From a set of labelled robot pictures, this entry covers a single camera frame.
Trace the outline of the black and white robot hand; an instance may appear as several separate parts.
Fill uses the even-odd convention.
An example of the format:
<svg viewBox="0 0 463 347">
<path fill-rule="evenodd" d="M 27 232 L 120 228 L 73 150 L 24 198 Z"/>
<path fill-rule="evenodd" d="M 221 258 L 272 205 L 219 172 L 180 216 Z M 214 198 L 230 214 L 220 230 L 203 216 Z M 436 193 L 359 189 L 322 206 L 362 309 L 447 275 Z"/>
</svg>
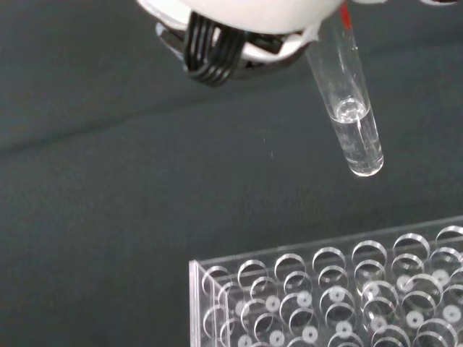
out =
<svg viewBox="0 0 463 347">
<path fill-rule="evenodd" d="M 341 1 L 139 1 L 196 82 L 218 87 L 283 69 L 317 40 Z"/>
</svg>

